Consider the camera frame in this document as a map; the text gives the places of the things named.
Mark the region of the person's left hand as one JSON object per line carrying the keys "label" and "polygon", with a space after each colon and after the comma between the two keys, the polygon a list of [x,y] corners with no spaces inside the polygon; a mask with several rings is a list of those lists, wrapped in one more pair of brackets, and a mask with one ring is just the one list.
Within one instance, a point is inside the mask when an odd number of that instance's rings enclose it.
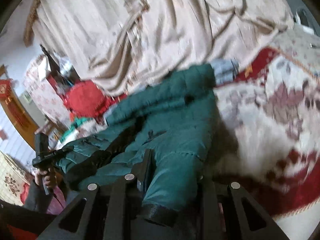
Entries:
{"label": "person's left hand", "polygon": [[35,172],[35,183],[38,186],[54,189],[57,186],[55,169],[53,167],[48,168],[48,170],[37,169]]}

